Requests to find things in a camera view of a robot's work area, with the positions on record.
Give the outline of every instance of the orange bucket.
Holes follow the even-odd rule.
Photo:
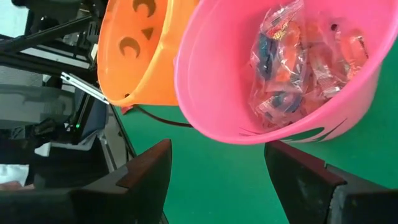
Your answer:
[[[98,44],[98,81],[117,106],[178,105],[173,59],[199,0],[109,0]]]

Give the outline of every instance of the plastic bucket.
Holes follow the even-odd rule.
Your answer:
[[[184,33],[176,60],[180,108],[205,136],[230,144],[277,139],[324,141],[352,128],[367,112],[381,63],[398,31],[398,1],[305,0],[312,12],[345,17],[364,32],[369,60],[338,95],[305,118],[264,133],[248,106],[250,50],[265,12],[279,1],[202,0]]]
[[[118,106],[177,105],[175,58],[198,0],[110,0],[98,46],[98,80]]]

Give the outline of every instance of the pink bucket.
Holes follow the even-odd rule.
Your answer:
[[[305,0],[308,14],[328,11],[360,28],[370,58],[343,91],[321,108],[285,128],[264,133],[248,105],[254,78],[248,62],[265,12],[278,3],[201,0],[196,8],[177,55],[175,87],[183,114],[205,136],[230,144],[324,141],[352,128],[369,109],[381,63],[398,33],[398,0]]]

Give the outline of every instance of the wrapped candy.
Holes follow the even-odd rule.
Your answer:
[[[336,96],[368,59],[364,37],[347,21],[303,16],[303,0],[271,9],[251,52],[249,100],[266,131],[290,125]]]

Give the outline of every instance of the green surface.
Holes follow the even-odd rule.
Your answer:
[[[371,109],[351,131],[331,141],[294,146],[365,179],[398,188],[397,61],[398,44],[384,62]],[[185,121],[177,107],[143,108]],[[137,111],[121,120],[137,153],[164,138],[172,140],[172,180],[164,208],[171,224],[288,223],[267,174],[263,145],[222,144]]]

